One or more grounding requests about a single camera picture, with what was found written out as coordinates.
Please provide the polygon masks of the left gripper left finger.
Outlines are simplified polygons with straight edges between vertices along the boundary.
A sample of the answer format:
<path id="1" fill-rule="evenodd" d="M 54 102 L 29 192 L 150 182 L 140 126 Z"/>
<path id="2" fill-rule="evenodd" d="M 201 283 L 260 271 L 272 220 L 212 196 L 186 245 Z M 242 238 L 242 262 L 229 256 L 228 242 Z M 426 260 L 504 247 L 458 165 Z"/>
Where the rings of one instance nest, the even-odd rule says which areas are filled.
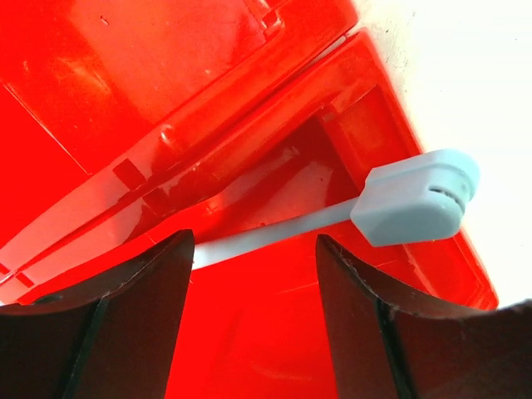
<path id="1" fill-rule="evenodd" d="M 2 307 L 2 397 L 164 397 L 194 250 L 181 230 L 81 283 Z"/>

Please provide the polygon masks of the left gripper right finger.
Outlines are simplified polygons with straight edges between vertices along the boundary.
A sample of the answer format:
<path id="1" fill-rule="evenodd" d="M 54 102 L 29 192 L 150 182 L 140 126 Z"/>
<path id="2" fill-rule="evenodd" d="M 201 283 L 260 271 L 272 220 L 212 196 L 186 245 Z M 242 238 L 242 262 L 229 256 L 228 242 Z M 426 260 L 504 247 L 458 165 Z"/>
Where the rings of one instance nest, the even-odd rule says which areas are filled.
<path id="1" fill-rule="evenodd" d="M 324 234 L 316 262 L 341 398 L 530 397 L 530 301 L 492 311 L 451 303 Z"/>

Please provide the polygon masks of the grey toothbrush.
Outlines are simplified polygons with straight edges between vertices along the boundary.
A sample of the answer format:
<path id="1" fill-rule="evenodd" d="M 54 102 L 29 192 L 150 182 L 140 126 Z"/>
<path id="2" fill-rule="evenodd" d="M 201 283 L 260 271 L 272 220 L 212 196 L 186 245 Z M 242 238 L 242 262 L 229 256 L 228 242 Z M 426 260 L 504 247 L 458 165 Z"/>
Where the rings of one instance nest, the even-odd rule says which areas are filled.
<path id="1" fill-rule="evenodd" d="M 479 180 L 475 160 L 453 149 L 379 166 L 370 171 L 356 198 L 197 245 L 192 268 L 209 267 L 344 221 L 373 247 L 448 239 L 460 231 Z"/>

